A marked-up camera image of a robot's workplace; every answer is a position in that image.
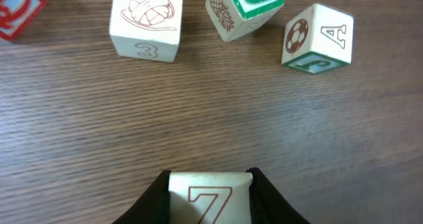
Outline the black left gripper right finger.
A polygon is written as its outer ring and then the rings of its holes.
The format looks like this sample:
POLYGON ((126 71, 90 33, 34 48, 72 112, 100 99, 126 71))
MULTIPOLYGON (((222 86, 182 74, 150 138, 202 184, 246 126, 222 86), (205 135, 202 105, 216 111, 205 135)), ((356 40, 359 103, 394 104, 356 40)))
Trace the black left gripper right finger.
POLYGON ((310 224, 259 168, 252 167, 246 172, 252 174, 252 184, 249 187, 252 224, 310 224))

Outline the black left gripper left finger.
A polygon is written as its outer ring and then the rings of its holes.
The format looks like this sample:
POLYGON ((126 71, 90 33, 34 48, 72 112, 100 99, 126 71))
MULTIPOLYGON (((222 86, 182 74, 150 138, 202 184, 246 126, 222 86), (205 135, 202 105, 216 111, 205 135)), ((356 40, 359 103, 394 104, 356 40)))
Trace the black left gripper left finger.
POLYGON ((169 224, 170 174, 170 170, 162 171, 136 202, 112 224, 169 224))

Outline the letter Z block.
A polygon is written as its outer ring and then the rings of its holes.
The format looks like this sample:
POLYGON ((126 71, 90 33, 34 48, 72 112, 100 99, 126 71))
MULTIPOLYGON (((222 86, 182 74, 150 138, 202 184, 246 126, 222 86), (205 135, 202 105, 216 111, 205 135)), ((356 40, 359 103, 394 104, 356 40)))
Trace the letter Z block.
POLYGON ((172 224, 251 224, 249 172, 172 172, 172 224))

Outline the letter A soccer block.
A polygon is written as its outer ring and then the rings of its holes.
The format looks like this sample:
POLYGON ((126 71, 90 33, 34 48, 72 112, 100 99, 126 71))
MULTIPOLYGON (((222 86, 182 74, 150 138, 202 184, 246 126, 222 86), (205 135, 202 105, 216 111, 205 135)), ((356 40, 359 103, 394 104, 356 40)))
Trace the letter A soccer block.
POLYGON ((354 16, 315 3, 286 24, 282 65, 319 74, 351 64, 354 16))

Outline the blue letter P yarn block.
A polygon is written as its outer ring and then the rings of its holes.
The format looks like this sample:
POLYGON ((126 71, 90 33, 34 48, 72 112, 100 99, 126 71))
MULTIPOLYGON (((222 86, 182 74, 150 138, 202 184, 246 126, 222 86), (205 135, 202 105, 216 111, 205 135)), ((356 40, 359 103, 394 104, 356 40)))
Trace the blue letter P yarn block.
POLYGON ((123 57, 173 62, 182 25, 183 0, 112 0, 109 35, 123 57))

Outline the green letter B pineapple block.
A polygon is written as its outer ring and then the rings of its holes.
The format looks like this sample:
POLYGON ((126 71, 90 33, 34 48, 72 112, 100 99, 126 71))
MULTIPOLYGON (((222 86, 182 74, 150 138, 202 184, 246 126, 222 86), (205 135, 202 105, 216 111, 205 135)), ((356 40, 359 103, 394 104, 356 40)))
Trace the green letter B pineapple block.
POLYGON ((285 0, 206 0, 211 21, 224 42, 259 29, 285 4, 285 0))

